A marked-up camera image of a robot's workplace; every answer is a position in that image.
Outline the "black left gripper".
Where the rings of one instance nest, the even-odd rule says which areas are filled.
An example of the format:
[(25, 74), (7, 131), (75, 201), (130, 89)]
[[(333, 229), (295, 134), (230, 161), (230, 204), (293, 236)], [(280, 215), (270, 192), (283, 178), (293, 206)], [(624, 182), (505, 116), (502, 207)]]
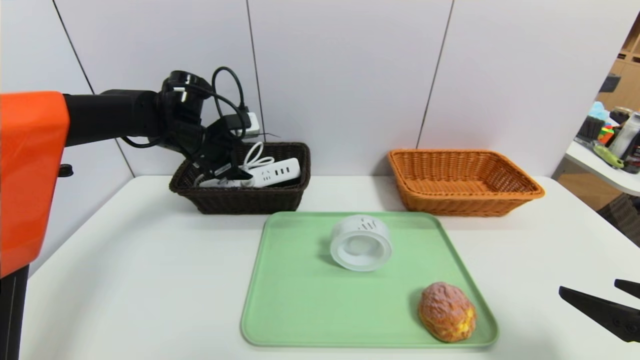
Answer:
[(217, 179), (223, 183), (248, 181), (253, 175), (238, 167), (234, 152), (194, 153), (192, 164), (198, 176), (204, 180)]

